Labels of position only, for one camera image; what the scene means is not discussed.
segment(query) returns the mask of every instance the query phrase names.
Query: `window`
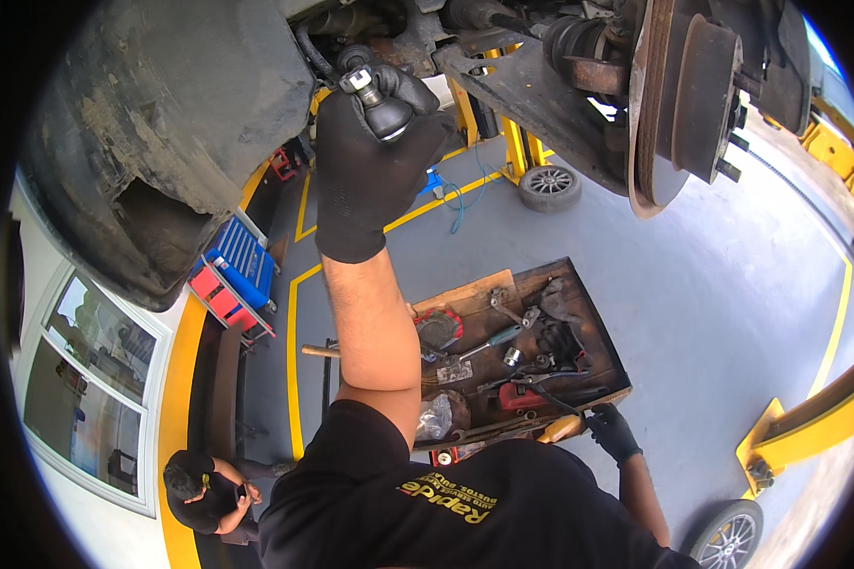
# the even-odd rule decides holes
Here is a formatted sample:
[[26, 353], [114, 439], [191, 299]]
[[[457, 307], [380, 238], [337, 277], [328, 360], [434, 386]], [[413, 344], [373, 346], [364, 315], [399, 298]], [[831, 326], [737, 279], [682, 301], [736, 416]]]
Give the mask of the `window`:
[[32, 354], [23, 424], [33, 448], [67, 477], [146, 513], [154, 460], [144, 456], [145, 430], [168, 336], [79, 271], [54, 283], [23, 350]]
[[73, 466], [137, 495], [140, 413], [70, 365], [44, 339], [35, 351], [23, 422]]

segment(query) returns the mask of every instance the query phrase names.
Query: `plastic bag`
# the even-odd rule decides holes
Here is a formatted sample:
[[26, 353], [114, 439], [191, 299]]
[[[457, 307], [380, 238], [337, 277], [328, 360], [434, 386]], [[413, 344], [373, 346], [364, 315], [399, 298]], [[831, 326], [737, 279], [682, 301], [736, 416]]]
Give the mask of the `plastic bag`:
[[416, 441], [437, 441], [453, 426], [453, 407], [449, 396], [440, 393], [432, 400], [421, 401], [421, 416], [414, 432]]

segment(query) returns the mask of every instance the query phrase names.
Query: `black glove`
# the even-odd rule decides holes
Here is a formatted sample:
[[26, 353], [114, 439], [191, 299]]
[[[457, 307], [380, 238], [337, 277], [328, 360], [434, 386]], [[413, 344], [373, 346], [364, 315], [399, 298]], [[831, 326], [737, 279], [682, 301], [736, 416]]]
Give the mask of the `black glove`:
[[408, 211], [455, 132], [455, 119], [436, 110], [439, 101], [420, 79], [386, 64], [372, 72], [380, 92], [411, 105], [415, 117], [401, 137], [382, 143], [357, 97], [338, 90], [319, 105], [310, 178], [319, 191], [316, 244], [342, 263], [361, 263], [382, 250], [383, 228]]
[[592, 430], [594, 441], [614, 457], [618, 467], [629, 457], [642, 453], [633, 432], [629, 429], [629, 423], [614, 405], [597, 405], [592, 407], [592, 412], [593, 416], [585, 417], [585, 424]]

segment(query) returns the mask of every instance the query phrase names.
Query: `mechanic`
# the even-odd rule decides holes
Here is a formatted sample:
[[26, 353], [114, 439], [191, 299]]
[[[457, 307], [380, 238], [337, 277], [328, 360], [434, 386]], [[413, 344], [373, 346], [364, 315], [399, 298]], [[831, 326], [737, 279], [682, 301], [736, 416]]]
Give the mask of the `mechanic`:
[[251, 504], [262, 503], [260, 489], [250, 480], [278, 478], [293, 464], [228, 461], [203, 452], [178, 450], [167, 461], [167, 505], [179, 522], [200, 533], [232, 533], [236, 541], [258, 541], [256, 522], [247, 516]]
[[619, 501], [577, 457], [537, 441], [498, 442], [443, 468], [410, 462], [420, 345], [383, 228], [408, 211], [455, 124], [421, 81], [385, 65], [374, 74], [415, 118], [382, 144], [355, 97], [336, 91], [319, 107], [316, 244], [344, 381], [260, 518], [264, 565], [698, 567], [668, 549], [642, 450], [612, 405], [587, 422], [617, 463]]

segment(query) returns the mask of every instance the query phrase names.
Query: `ratchet handle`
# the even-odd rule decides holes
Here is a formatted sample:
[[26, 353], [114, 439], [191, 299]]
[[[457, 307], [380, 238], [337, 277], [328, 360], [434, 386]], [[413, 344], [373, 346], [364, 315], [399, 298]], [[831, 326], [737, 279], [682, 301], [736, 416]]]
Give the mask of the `ratchet handle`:
[[499, 334], [495, 334], [490, 337], [487, 343], [490, 346], [499, 346], [502, 343], [506, 343], [509, 340], [513, 340], [516, 336], [522, 333], [522, 327], [516, 324], [515, 326], [510, 326], [506, 330], [503, 330]]

